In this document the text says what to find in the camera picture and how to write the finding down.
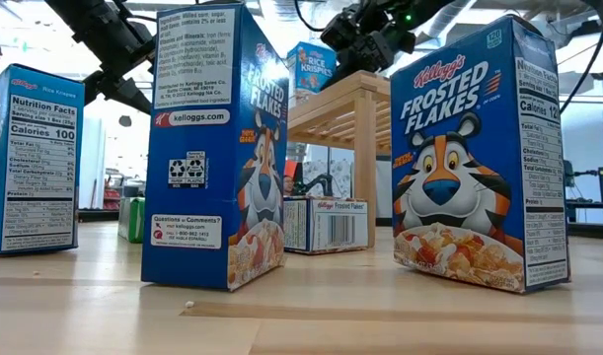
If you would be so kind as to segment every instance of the nutrition facts label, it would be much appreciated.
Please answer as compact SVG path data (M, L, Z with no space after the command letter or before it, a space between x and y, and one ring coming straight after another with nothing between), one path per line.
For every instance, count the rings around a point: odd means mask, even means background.
M77 108L13 95L9 119L2 250L71 244Z
M567 276L558 75L516 58L527 286Z
M159 20L155 108L231 103L235 10Z

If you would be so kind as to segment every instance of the ceiling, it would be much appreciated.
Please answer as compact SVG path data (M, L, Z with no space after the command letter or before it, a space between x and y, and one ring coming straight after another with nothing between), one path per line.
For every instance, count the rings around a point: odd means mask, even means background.
M130 0L126 4L136 14L155 17L157 11L183 7L193 2ZM302 1L301 9L306 19L315 26L322 27L340 9L352 2L353 0ZM455 4L459 3L465 7L457 9L457 16L443 24L441 33L433 38L424 36L424 39L429 40L422 41L417 47L418 52L414 55L402 55L392 69L407 65L431 49L468 35L506 13L516 13L530 19L546 36L563 44L566 33L570 33L581 21L594 15L587 12L588 7L579 0L457 0ZM73 41L72 32L43 1L7 1L5 4L18 17L0 8L0 44L4 54L0 59L0 72L11 62L20 62L69 78L83 79L98 68L99 61L83 44ZM292 0L248 0L247 6L282 56L296 42L317 37L316 33L308 31L299 21ZM143 23L152 34L156 33L154 23ZM421 36L422 33L432 33L430 24L432 22L420 27L416 32ZM578 53L596 41L597 35L575 38L560 49L559 61L568 59L561 72L578 72L580 68L583 69L592 50ZM602 71L601 58L603 51L594 71ZM149 94L152 78L147 69L141 66L129 76L139 82L141 88L147 88Z

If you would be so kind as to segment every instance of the tony the tiger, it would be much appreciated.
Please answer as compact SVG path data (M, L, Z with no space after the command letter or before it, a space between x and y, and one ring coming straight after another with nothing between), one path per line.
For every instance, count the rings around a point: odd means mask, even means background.
M417 132L410 137L417 160L394 190L396 236L437 222L490 236L522 254L520 241L502 229L511 203L509 183L479 164L468 150L467 139L480 130L480 119L468 112L456 131L430 137Z
M275 143L279 140L279 127L273 130L262 123L260 114L255 115L259 130L253 158L240 173L238 204L242 212L242 224L238 241L262 220L281 224L283 195L281 177L277 172Z

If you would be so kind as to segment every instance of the kellogg's logo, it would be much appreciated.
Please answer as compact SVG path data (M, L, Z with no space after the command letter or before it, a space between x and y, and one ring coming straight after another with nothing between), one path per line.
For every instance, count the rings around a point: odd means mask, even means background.
M25 80L21 80L21 79L12 80L12 85L25 87L25 89L27 89L27 90L35 90L38 88L38 85L30 84L30 83L26 82Z
M334 204L330 203L330 202L319 202L319 204L317 205L317 207L319 208L325 208L327 210L331 210L334 208Z
M415 77L414 85L416 88L423 88L426 84L439 80L445 82L455 76L457 70L463 68L466 63L465 55L457 55L457 58L451 63L442 64L441 60L437 61L433 66L426 66Z
M260 63L266 63L270 60L271 54L266 49L265 44L258 43L257 48L255 49L255 55L258 57Z

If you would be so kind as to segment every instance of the barcode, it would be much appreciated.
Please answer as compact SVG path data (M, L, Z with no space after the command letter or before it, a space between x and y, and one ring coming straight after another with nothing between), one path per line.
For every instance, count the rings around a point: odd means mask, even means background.
M330 216L328 221L331 247L348 246L356 242L355 216Z

